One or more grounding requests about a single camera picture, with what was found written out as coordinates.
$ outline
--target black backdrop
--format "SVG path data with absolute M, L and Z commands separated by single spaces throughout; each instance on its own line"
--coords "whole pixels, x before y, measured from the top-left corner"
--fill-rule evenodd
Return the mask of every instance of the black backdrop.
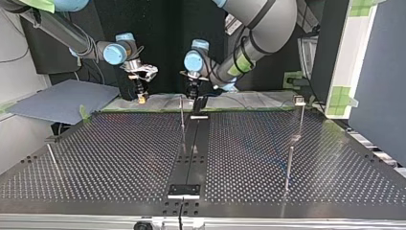
M 184 69 L 183 59 L 193 39 L 209 40 L 211 57 L 221 62 L 230 55 L 229 47 L 233 47 L 235 36 L 238 34 L 228 37 L 224 33 L 226 12 L 211 0 L 92 0 L 84 10 L 70 15 L 73 22 L 96 40 L 115 40 L 116 34 L 134 33 L 137 43 L 145 46 L 141 54 L 143 62 L 159 67 L 158 77 L 150 84 L 151 94 L 185 92 L 186 81 L 179 71 Z M 30 30 L 29 37 L 39 33 Z M 259 61 L 257 68 L 238 83 L 239 89 L 281 90 L 284 73 L 301 69 L 297 39 L 302 35 L 303 31 L 297 27 L 279 52 Z M 61 72 L 65 72 L 64 74 L 50 75 L 53 84 L 74 79 L 75 75 L 66 73 L 73 71 L 78 72 L 82 81 L 100 82 L 97 80 L 98 71 L 91 61 L 85 60 L 84 67 L 77 70 L 76 61 L 69 53 L 55 52 L 57 47 L 61 49 L 57 41 L 50 37 L 46 40 L 41 37 L 36 41 L 39 42 L 33 44 L 29 40 L 31 52 L 34 58 L 38 59 L 35 65 L 39 63 L 42 69 L 46 69 L 46 65 L 50 64 L 49 59 L 57 59 L 63 64 Z M 55 48 L 40 49 L 37 47 L 40 42 L 46 47 Z M 66 70 L 67 63 L 72 65 L 70 71 Z M 54 61 L 52 64 L 49 68 L 57 72 Z M 99 66 L 104 72 L 107 84 L 119 86 L 124 99 L 135 98 L 133 83 L 122 69 L 103 61 Z M 96 77 L 89 78 L 89 71 Z
M 150 84 L 150 93 L 185 91 L 183 59 L 192 40 L 203 38 L 212 45 L 211 55 L 224 59 L 224 17 L 212 1 L 202 0 L 97 0 L 96 9 L 107 40 L 118 33 L 132 32 L 144 45 L 144 63 L 159 67 L 159 75 Z M 122 96 L 126 98 L 132 83 L 120 68 L 115 68 Z

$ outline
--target metal frame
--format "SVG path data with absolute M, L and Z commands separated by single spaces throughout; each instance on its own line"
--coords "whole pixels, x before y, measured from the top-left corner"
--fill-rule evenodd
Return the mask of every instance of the metal frame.
M 209 157 L 209 120 L 188 119 L 182 140 L 181 148 L 178 151 L 176 163 L 173 165 L 167 190 L 172 184 L 200 184 L 201 191 L 205 191 L 205 182 Z M 62 134 L 64 138 L 76 132 L 83 126 L 80 123 L 69 131 Z M 373 161 L 374 167 L 379 168 L 382 173 L 396 181 L 396 187 L 406 188 L 406 180 L 396 173 L 390 166 L 379 161 L 370 151 L 354 140 L 350 135 L 345 134 L 346 140 L 368 161 Z M 31 156 L 32 163 L 35 156 L 47 154 L 46 148 L 39 150 Z M 16 172 L 28 167 L 29 163 L 18 164 L 8 172 L 0 175 L 0 183 L 7 181 Z M 72 229 L 83 229 L 79 226 L 93 224 L 92 229 L 126 228 L 133 226 L 136 221 L 158 221 L 167 222 L 167 226 L 177 226 L 179 217 L 182 218 L 185 226 L 194 225 L 195 222 L 204 220 L 207 227 L 221 229 L 233 229 L 241 227 L 323 227 L 330 226 L 351 226 L 367 228 L 370 226 L 380 227 L 406 227 L 403 221 L 362 221 L 346 219 L 406 219 L 405 206 L 399 205 L 344 205 L 334 203 L 317 203 L 292 205 L 283 200 L 279 204 L 227 204 L 211 203 L 204 200 L 202 195 L 198 200 L 167 199 L 150 200 L 145 203 L 114 203 L 114 202 L 47 202 L 44 210 L 44 203 L 40 201 L 4 201 L 0 205 L 0 229 L 4 226 L 23 228 L 34 228 L 35 226 L 49 226 L 62 228 L 72 226 Z M 134 218 L 134 217 L 163 217 L 163 218 Z
M 155 229 L 179 229 L 178 218 L 0 215 L 0 229 L 133 229 L 136 222 Z M 186 229 L 403 229 L 406 221 L 362 219 L 183 218 Z

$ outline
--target cable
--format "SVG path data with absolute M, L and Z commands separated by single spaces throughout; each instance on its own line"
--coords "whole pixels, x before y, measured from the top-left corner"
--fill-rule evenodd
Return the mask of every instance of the cable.
M 182 212 L 183 212 L 183 202 L 185 201 L 185 198 L 182 199 L 182 205 L 180 206 L 179 210 L 179 230 L 183 230 L 183 222 L 182 222 Z
M 245 106 L 245 104 L 243 104 L 242 102 L 240 102 L 239 100 L 229 97 L 229 96 L 224 96 L 224 95 L 216 95 L 216 94 L 205 94 L 203 97 L 213 97 L 213 98 L 228 98 L 230 100 L 233 100 L 235 102 L 237 102 L 238 104 L 242 105 L 245 109 L 248 109 L 247 106 Z
M 102 76 L 99 74 L 99 71 L 96 70 L 95 68 L 93 68 L 92 66 L 90 66 L 88 63 L 86 63 L 85 61 L 83 62 L 84 65 L 82 65 L 82 67 L 86 68 L 87 70 L 87 81 L 90 82 L 90 78 L 94 79 L 96 82 L 102 84 Z M 97 74 L 97 76 L 99 76 L 98 78 L 96 78 L 93 73 L 90 73 L 90 70 L 92 70 L 94 73 Z
M 96 63 L 96 61 L 94 61 L 93 59 L 92 59 L 92 61 L 93 61 L 93 63 L 95 63 L 96 68 L 98 68 L 99 73 L 101 74 L 102 84 L 105 84 L 105 78 L 104 78 L 104 74 L 102 73 L 101 68 L 99 67 L 98 63 Z
M 77 80 L 80 81 L 79 76 L 78 76 L 78 73 L 77 73 L 77 72 L 74 72 L 74 74 L 75 74 L 75 77 L 77 78 Z
M 79 58 L 86 57 L 90 55 L 92 52 L 95 54 L 95 60 L 97 63 L 99 63 L 99 50 L 98 50 L 98 45 L 96 44 L 95 39 L 91 37 L 87 32 L 85 32 L 80 26 L 76 25 L 75 23 L 72 23 L 75 27 L 77 27 L 85 36 L 87 40 L 87 48 L 86 51 L 79 53 L 77 52 L 77 55 Z
M 62 126 L 63 126 L 63 123 L 59 123 L 59 128 L 57 129 L 57 135 L 58 136 L 60 136 L 60 134 L 61 134 Z
M 304 16 L 305 16 L 306 13 L 307 13 L 307 9 L 308 9 L 308 4 L 306 4 L 306 6 L 305 6 Z M 303 22 L 302 22 L 302 28 L 303 28 L 304 26 L 305 26 L 305 20 L 303 20 Z M 302 64 L 303 64 L 303 66 L 304 66 L 304 77 L 305 77 L 305 78 L 307 79 L 307 81 L 308 81 L 308 85 L 310 86 L 311 93 L 312 93 L 312 94 L 314 95 L 314 97 L 316 98 L 316 101 L 319 103 L 319 105 L 320 105 L 320 107 L 322 108 L 323 112 L 326 113 L 326 108 L 322 106 L 322 102 L 321 102 L 321 101 L 319 100 L 319 98 L 317 97 L 317 94 L 316 94 L 316 92 L 314 91 L 313 85 L 311 84 L 310 77 L 309 77 L 308 74 L 307 74 L 307 66 L 306 66 L 306 63 L 305 63 L 304 36 L 302 36 L 302 37 L 300 38 L 300 40 L 301 40 L 301 49 L 302 49 L 302 51 L 301 51 L 301 54 L 302 54 Z
M 22 56 L 20 56 L 20 57 L 13 58 L 13 59 L 9 59 L 9 60 L 1 60 L 1 61 L 0 61 L 0 64 L 10 63 L 10 62 L 14 62 L 14 61 L 20 60 L 20 59 L 24 58 L 24 57 L 28 54 L 29 51 L 30 51 L 30 49 L 27 47 L 27 50 L 26 50 L 26 52 L 24 53 L 24 55 L 22 55 Z

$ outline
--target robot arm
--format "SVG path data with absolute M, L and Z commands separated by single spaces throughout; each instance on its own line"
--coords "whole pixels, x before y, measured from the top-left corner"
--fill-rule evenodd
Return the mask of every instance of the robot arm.
M 292 35 L 297 19 L 296 0 L 213 0 L 249 29 L 238 36 L 233 53 L 220 65 L 208 57 L 209 42 L 195 40 L 185 67 L 192 82 L 210 81 L 228 91 L 258 60 L 278 52 Z
M 0 8 L 8 12 L 19 13 L 48 35 L 69 47 L 72 54 L 79 58 L 105 60 L 112 65 L 121 65 L 129 78 L 137 85 L 140 103 L 147 99 L 146 88 L 142 81 L 152 81 L 158 73 L 154 66 L 144 65 L 140 60 L 143 47 L 137 47 L 134 35 L 118 34 L 116 42 L 95 42 L 84 30 L 56 13 L 33 9 L 17 0 L 0 0 Z

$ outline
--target green tape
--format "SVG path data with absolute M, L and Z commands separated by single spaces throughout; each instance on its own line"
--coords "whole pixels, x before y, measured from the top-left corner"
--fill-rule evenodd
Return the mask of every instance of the green tape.
M 20 0 L 30 7 L 37 8 L 46 12 L 55 12 L 54 0 Z
M 0 104 L 0 114 L 7 113 L 7 109 L 9 109 L 13 105 L 15 105 L 15 103 Z
M 344 116 L 350 105 L 350 87 L 334 86 L 332 88 L 327 115 Z
M 373 0 L 353 0 L 350 17 L 369 16 L 373 5 Z
M 300 86 L 294 86 L 293 84 L 288 83 L 287 80 L 289 80 L 289 79 L 302 79 L 303 77 L 304 77 L 304 73 L 302 71 L 284 73 L 283 88 L 284 89 L 300 90 L 301 89 Z
M 248 61 L 247 58 L 245 58 L 245 56 L 241 56 L 239 57 L 239 59 L 237 59 L 237 65 L 239 69 L 242 70 L 242 72 L 250 72 L 252 70 L 251 63 Z M 234 77 L 238 77 L 243 73 L 239 72 L 237 67 L 233 65 L 233 67 L 231 67 L 231 69 L 228 71 L 228 74 Z
M 90 116 L 90 114 L 87 113 L 86 107 L 83 104 L 80 105 L 79 113 L 80 113 L 81 119 L 83 119 L 84 123 L 88 123 L 90 121 L 91 116 Z

